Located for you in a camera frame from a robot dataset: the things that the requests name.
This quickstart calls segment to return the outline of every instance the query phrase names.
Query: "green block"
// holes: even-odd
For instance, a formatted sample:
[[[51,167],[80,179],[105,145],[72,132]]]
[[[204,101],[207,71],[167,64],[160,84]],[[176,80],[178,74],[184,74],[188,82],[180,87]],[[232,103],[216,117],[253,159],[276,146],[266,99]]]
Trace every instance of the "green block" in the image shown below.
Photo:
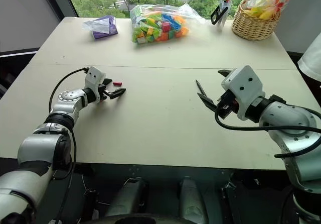
[[[141,29],[140,28],[135,28],[133,31],[133,35],[138,36],[141,33]]]
[[[147,41],[148,42],[153,42],[155,39],[154,39],[154,37],[153,36],[149,36],[149,37],[147,37]]]
[[[148,31],[148,27],[140,27],[140,29],[145,33]]]
[[[134,42],[134,43],[136,43],[137,42],[137,37],[136,37],[136,35],[132,35],[132,41]]]
[[[155,39],[160,37],[161,34],[162,34],[162,31],[159,29],[154,29],[154,32],[152,33],[152,35],[154,36]]]
[[[154,27],[154,28],[159,28],[159,26],[157,24],[155,24],[154,22],[152,22],[150,19],[147,18],[146,21],[147,25]]]
[[[169,31],[169,39],[172,39],[175,35],[175,31],[174,30],[171,30]]]
[[[162,14],[161,13],[151,14],[148,17],[154,19],[155,21],[161,21],[162,20]]]

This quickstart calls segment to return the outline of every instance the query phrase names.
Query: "colorful building blocks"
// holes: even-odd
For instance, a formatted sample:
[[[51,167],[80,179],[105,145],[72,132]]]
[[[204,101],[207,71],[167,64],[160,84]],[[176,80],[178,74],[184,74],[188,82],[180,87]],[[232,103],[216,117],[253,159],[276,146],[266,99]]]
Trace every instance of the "colorful building blocks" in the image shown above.
[[[186,27],[182,27],[181,32],[182,32],[182,36],[184,37],[188,34],[189,29],[187,29]]]
[[[150,28],[148,29],[148,31],[147,31],[147,35],[148,35],[148,36],[151,36],[153,32],[154,32],[154,28],[153,28],[153,27],[150,27]]]
[[[176,38],[179,38],[179,37],[181,37],[181,36],[182,36],[181,30],[175,32],[175,37],[176,37]]]
[[[162,22],[163,32],[169,32],[171,30],[171,25],[169,22]]]
[[[185,19],[184,19],[183,17],[181,17],[181,16],[174,16],[173,18],[174,18],[174,20],[175,20],[176,22],[178,22],[179,24],[181,24],[181,25],[184,25],[184,24],[185,24]]]
[[[161,41],[167,41],[169,39],[169,34],[167,32],[162,32],[162,35],[160,36]]]
[[[169,31],[169,39],[172,39],[175,35],[175,31],[174,30],[171,30]]]
[[[145,37],[139,37],[139,38],[137,38],[137,43],[138,43],[138,44],[146,43]]]
[[[152,35],[154,36],[155,39],[157,39],[158,37],[161,36],[161,34],[162,34],[162,31],[161,31],[161,30],[159,30],[159,29],[154,29]]]
[[[172,13],[147,13],[138,12],[135,18],[132,41],[138,44],[154,41],[167,41],[174,37],[179,38],[188,34],[185,26],[186,20],[182,16]]]
[[[154,36],[146,37],[148,42],[153,42],[155,40]]]

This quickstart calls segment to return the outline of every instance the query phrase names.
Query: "small red block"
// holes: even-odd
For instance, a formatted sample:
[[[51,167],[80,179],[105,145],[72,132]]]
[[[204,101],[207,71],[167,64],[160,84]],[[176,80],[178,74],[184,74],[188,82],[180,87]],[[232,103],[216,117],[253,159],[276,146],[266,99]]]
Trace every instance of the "small red block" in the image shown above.
[[[113,82],[112,84],[114,84],[114,86],[121,86],[122,85],[122,82]]]
[[[171,25],[169,22],[162,22],[163,32],[169,32],[171,30]]]

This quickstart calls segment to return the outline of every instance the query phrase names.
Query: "pen holder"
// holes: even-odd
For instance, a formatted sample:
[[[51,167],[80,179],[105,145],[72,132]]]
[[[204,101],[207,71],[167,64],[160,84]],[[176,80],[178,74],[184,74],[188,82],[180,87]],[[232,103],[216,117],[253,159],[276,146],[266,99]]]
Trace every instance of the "pen holder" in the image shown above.
[[[232,0],[228,2],[224,2],[224,0],[220,0],[219,5],[211,14],[211,22],[213,25],[216,25],[218,31],[223,30],[225,21],[230,12],[231,5],[232,5]]]

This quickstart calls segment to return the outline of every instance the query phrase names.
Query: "yellow block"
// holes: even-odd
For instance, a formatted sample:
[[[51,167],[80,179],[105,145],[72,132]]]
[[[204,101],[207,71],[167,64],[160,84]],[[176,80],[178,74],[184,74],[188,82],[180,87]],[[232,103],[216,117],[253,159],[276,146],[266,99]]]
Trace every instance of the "yellow block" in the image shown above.
[[[148,18],[148,20],[155,23],[155,19],[153,19],[153,18]]]
[[[147,31],[147,35],[148,35],[148,36],[151,36],[153,32],[154,32],[154,28],[149,27],[149,29],[148,29],[148,31]]]

